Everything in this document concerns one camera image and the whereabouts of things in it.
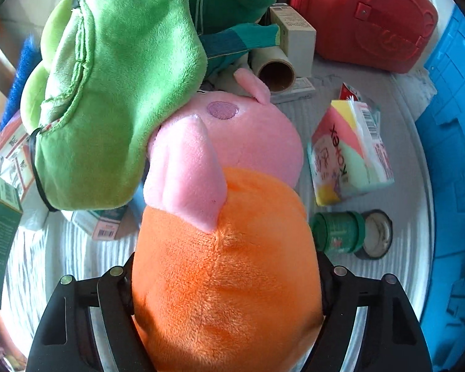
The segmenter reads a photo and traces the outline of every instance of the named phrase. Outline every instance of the embroidered pink circle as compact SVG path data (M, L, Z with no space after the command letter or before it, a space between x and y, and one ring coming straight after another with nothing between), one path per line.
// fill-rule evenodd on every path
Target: embroidered pink circle
M212 102L207 106L207 110L215 118L227 120L236 116L239 108L229 102Z

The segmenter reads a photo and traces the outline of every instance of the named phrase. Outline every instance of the red case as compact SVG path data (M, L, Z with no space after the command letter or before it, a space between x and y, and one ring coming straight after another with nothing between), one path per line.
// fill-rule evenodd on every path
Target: red case
M417 62L437 25L429 0L290 0L317 31L323 58L397 73Z

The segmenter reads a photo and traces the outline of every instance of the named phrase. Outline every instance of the green container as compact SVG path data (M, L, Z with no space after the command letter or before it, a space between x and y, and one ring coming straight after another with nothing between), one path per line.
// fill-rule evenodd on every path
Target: green container
M354 211L317 213L310 227L317 250L325 253L353 253L365 239L365 220Z

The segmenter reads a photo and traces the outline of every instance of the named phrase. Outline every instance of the tape roll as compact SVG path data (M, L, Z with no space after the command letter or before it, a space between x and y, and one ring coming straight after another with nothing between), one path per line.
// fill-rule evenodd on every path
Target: tape roll
M295 83L295 69L280 47L253 49L250 53L253 73L271 92L283 92Z

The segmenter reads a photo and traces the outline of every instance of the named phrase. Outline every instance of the orange plush body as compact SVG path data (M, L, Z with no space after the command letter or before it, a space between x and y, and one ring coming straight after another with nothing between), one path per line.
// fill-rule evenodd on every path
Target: orange plush body
M217 228L147 207L133 266L135 321L160 372L284 372L323 321L305 210L280 180L224 169Z

